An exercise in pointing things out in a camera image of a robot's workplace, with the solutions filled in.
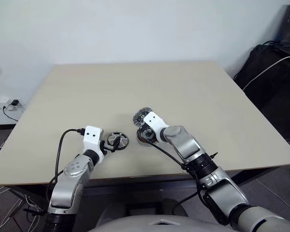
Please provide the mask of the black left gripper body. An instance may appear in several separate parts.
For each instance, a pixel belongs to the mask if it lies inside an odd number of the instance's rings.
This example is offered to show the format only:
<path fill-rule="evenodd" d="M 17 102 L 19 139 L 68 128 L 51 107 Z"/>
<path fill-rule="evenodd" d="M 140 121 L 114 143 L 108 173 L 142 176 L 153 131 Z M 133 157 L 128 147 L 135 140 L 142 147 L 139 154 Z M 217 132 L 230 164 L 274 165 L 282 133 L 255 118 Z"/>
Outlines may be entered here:
<path fill-rule="evenodd" d="M 112 151 L 112 147 L 108 145 L 104 140 L 101 140 L 101 152 L 106 155 L 107 151 Z"/>

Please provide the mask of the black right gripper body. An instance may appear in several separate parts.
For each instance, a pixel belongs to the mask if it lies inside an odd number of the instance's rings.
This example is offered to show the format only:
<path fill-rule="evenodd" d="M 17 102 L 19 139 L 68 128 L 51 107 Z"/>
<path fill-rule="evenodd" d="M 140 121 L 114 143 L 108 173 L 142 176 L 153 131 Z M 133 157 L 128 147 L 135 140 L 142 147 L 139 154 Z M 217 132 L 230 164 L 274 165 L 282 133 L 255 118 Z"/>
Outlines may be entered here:
<path fill-rule="evenodd" d="M 154 131 L 150 128 L 145 130 L 145 142 L 155 143 L 157 141 Z"/>

